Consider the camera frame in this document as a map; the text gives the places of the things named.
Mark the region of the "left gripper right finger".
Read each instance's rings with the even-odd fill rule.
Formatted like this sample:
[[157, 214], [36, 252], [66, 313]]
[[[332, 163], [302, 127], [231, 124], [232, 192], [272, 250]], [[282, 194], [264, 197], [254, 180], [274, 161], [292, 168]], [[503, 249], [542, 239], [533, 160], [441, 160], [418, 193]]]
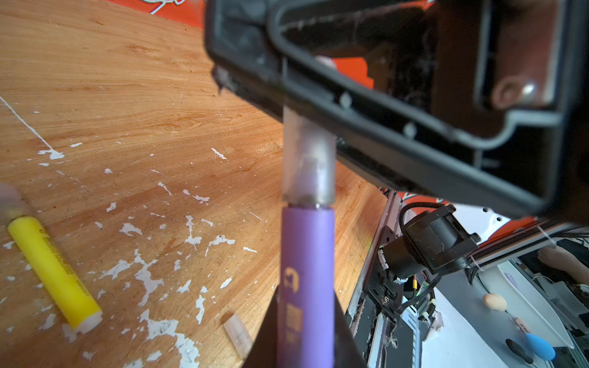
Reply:
[[334, 297], [334, 367], [366, 367], [337, 297]]

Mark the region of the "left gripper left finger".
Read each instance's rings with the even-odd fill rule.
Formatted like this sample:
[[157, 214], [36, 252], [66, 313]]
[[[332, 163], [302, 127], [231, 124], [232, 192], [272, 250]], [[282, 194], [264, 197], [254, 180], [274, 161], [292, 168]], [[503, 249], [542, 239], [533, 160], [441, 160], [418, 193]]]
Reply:
[[278, 295], [276, 289], [252, 349], [242, 368], [275, 368], [277, 361]]

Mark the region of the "yellow marker pen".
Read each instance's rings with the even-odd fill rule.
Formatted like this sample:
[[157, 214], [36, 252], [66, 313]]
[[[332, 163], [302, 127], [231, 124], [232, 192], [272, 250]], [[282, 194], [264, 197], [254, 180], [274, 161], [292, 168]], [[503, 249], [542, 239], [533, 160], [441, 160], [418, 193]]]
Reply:
[[87, 334], [95, 329], [103, 319], [101, 307], [41, 222], [19, 217], [8, 224], [7, 231], [74, 332]]

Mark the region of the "purple marker pen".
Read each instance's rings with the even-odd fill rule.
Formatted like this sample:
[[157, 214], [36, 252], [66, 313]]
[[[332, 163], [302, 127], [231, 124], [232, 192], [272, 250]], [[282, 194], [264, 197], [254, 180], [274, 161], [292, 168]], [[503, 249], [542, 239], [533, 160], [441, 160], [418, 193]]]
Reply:
[[334, 366], [333, 209], [282, 210], [278, 367]]

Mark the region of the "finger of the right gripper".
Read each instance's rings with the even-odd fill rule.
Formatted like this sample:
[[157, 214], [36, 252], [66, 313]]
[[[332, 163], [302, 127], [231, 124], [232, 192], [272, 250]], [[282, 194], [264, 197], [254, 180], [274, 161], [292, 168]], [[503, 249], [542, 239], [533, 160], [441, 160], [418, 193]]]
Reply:
[[210, 1], [220, 88], [391, 189], [588, 218], [586, 1]]

